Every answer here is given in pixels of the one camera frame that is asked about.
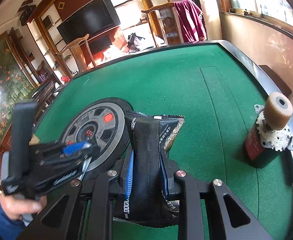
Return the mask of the person left hand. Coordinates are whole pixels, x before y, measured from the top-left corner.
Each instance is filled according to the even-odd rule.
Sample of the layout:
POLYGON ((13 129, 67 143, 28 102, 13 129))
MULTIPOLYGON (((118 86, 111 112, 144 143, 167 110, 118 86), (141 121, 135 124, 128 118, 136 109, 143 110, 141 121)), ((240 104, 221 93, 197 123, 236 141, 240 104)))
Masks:
POLYGON ((39 200, 16 199, 14 196, 1 193, 0 204, 8 218, 21 220, 25 214, 40 213, 47 205, 47 197, 41 196, 39 200))

